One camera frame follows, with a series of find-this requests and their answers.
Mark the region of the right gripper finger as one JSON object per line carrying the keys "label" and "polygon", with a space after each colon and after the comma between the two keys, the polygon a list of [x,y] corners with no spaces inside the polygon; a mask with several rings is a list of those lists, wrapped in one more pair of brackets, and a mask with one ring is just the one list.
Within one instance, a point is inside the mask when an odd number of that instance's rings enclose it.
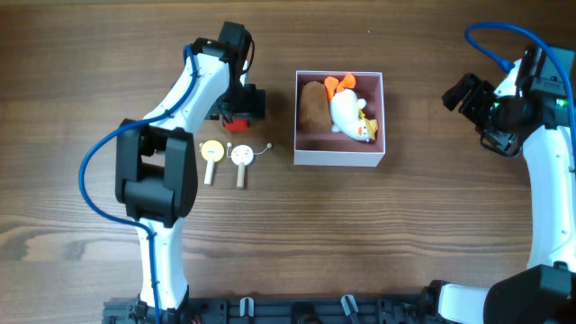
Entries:
{"label": "right gripper finger", "polygon": [[495,101],[494,87],[487,81],[469,80],[464,86],[463,97],[458,112],[470,120],[477,128],[485,129],[491,107]]}
{"label": "right gripper finger", "polygon": [[464,104],[467,97],[481,84],[481,80],[472,73],[463,75],[460,80],[441,97],[443,105],[453,111],[459,104]]}

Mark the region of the red toy car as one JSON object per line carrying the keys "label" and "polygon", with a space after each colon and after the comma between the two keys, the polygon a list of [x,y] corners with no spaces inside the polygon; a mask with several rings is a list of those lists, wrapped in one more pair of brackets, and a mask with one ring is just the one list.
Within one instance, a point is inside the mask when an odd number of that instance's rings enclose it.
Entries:
{"label": "red toy car", "polygon": [[246,131],[249,129],[250,122],[247,118],[234,118],[231,121],[222,120],[224,129],[230,132]]}

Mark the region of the brown plush toy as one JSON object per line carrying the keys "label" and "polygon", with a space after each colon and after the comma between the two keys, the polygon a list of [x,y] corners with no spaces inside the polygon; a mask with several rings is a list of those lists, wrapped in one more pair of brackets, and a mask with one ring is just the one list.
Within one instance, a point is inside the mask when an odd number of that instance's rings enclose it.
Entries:
{"label": "brown plush toy", "polygon": [[328,132],[332,126],[326,87],[317,81],[307,83],[301,90],[297,118],[302,132]]}

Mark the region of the pink box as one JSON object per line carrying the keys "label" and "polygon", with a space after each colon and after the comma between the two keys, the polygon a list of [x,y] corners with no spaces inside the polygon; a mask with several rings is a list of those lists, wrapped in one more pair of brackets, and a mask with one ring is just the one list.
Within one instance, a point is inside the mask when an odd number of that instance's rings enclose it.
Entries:
{"label": "pink box", "polygon": [[[359,98],[367,101],[364,109],[366,118],[378,121],[379,129],[375,141],[357,141],[342,132],[332,132],[331,128],[328,132],[320,133],[302,132],[298,128],[297,118],[302,88],[312,81],[324,85],[326,77],[342,80],[346,73],[355,76],[355,92]],[[377,167],[386,152],[383,75],[380,72],[298,70],[295,79],[293,130],[295,165]]]}

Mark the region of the white duck plush toy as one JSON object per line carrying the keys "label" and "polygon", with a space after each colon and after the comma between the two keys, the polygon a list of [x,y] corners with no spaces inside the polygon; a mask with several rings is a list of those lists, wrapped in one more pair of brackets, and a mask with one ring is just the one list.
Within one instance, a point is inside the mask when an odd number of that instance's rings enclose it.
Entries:
{"label": "white duck plush toy", "polygon": [[378,121],[366,118],[364,109],[367,101],[359,98],[355,92],[355,76],[346,73],[342,80],[328,76],[324,79],[324,86],[332,120],[331,131],[342,132],[357,141],[375,141]]}

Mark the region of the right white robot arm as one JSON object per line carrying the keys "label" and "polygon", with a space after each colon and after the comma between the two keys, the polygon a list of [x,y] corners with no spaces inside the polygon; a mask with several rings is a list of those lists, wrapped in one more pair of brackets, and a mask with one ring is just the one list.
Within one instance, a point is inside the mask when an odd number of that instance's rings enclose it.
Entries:
{"label": "right white robot arm", "polygon": [[532,243],[526,270],[490,288],[433,282],[421,295],[423,314],[454,323],[575,321],[575,150],[562,80],[574,60],[572,49],[533,44],[498,86],[466,74],[443,94],[484,148],[526,161]]}

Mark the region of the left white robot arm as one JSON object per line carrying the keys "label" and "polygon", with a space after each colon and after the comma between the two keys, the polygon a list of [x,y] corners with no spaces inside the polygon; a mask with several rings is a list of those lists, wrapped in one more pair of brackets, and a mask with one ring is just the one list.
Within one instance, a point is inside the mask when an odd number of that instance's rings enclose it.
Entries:
{"label": "left white robot arm", "polygon": [[184,70],[144,120],[117,137],[115,195],[135,222],[143,285],[135,301],[105,304],[105,323],[192,323],[183,266],[183,227],[198,189],[194,135],[205,120],[245,130],[266,115],[266,93],[246,81],[255,43],[225,22],[216,40],[184,47]]}

